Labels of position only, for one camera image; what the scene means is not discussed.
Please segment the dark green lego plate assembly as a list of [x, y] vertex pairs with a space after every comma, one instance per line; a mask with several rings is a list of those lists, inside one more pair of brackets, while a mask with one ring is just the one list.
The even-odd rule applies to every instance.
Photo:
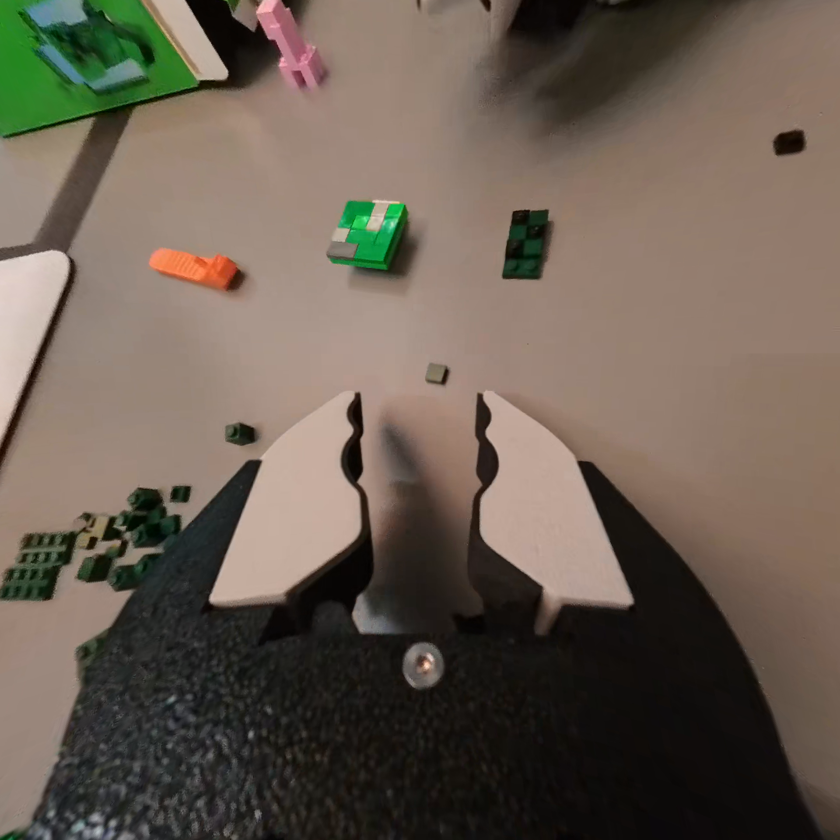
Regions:
[[502, 279], [541, 279], [550, 227], [550, 211], [546, 208], [518, 209], [511, 213]]

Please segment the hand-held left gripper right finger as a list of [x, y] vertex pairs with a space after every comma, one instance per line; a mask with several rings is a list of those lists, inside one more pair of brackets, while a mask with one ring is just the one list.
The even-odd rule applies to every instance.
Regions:
[[478, 394], [469, 583], [487, 628], [549, 635], [560, 611], [625, 611], [634, 596], [579, 461], [496, 392]]

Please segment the pile of dark green lego pieces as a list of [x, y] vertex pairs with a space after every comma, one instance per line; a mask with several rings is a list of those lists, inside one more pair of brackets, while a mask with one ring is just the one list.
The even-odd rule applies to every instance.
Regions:
[[135, 590], [180, 537], [183, 519], [177, 508], [191, 496], [186, 485], [166, 494], [141, 486], [118, 513], [84, 511], [69, 530], [27, 532], [13, 564], [2, 572], [2, 603], [50, 601], [69, 568], [80, 583]]

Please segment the bright green lego block assembly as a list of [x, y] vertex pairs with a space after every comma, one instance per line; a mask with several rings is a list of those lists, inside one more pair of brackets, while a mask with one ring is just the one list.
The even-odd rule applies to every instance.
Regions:
[[404, 203], [351, 200], [342, 211], [327, 248], [335, 265], [389, 271], [408, 222]]

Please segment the pink lego pig figure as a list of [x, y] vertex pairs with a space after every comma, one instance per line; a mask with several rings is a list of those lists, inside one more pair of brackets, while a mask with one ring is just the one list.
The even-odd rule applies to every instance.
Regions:
[[281, 1], [263, 1], [257, 7], [257, 18], [280, 52], [279, 69], [286, 83], [295, 89], [319, 87], [327, 71], [319, 51], [304, 38], [291, 10]]

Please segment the green lego set box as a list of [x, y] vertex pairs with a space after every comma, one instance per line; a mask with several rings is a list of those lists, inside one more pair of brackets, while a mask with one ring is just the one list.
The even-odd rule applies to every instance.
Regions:
[[1, 2], [4, 138], [197, 86], [144, 2]]

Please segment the orange brick separator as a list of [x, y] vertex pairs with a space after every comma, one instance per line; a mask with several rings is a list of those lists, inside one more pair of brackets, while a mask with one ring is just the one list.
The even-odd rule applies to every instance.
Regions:
[[205, 258], [171, 248], [155, 250], [149, 266], [162, 275], [220, 291], [231, 288], [239, 274], [237, 264], [224, 255]]

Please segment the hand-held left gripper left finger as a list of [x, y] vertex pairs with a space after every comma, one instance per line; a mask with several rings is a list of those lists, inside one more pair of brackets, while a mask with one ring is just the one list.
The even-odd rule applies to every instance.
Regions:
[[322, 581], [353, 607], [373, 571], [363, 431], [361, 394], [345, 391], [267, 449], [208, 597], [212, 608], [288, 606]]

